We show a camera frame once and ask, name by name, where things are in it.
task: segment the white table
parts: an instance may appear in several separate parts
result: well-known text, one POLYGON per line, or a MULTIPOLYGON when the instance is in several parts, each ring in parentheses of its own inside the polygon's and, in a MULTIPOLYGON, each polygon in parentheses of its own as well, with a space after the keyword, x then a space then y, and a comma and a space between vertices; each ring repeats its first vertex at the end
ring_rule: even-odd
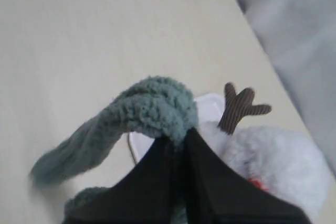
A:
MULTIPOLYGON (((0 0, 0 222, 60 223, 65 200, 134 166, 125 137, 98 168, 30 193, 27 174, 120 91, 149 74, 195 95, 253 86, 273 124, 306 132, 234 0, 0 0)), ((336 189, 318 223, 334 223, 336 189)))

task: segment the brown corduroy antler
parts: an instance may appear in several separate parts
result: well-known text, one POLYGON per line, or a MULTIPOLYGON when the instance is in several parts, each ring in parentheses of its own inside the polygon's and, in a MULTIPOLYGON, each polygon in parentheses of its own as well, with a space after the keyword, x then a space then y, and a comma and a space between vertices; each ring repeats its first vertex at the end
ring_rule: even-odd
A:
POLYGON ((232 83, 227 83, 224 88, 225 111, 218 127, 227 134, 233 134, 239 121, 247 115, 265 115, 272 108, 268 104, 252 105, 255 93, 252 88, 245 88, 236 94, 232 83))

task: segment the red detail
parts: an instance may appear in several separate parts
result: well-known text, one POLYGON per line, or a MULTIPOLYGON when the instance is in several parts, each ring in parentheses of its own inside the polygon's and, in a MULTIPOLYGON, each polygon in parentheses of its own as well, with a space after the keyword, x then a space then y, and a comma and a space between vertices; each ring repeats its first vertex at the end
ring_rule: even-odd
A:
POLYGON ((261 190, 267 191, 268 189, 262 185, 262 183, 254 178, 248 178, 247 181, 255 185, 256 187, 260 188, 261 190))

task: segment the white plush toy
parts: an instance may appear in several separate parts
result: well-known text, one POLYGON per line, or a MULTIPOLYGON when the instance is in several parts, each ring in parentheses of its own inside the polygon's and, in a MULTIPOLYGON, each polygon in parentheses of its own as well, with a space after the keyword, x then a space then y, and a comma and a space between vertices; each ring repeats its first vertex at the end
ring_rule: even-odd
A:
POLYGON ((270 194, 292 203, 316 219, 326 199, 329 170, 315 143, 300 133, 271 126, 236 129, 246 115, 267 114, 266 104, 252 105, 254 91, 236 95, 231 83, 225 86, 225 111, 221 121, 200 124, 207 139, 225 144, 223 161, 242 177, 270 194))

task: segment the white fluffy fur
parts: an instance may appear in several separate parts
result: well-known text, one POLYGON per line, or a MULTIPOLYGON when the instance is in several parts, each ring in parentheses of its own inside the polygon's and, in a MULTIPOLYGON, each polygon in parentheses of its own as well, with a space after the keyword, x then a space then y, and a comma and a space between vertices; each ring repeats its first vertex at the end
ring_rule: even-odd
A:
POLYGON ((237 129, 232 136, 217 123, 199 127, 204 139, 222 138, 223 161, 244 178, 261 181, 274 196, 315 219, 328 193, 330 174, 323 154, 303 135, 270 126, 237 129))

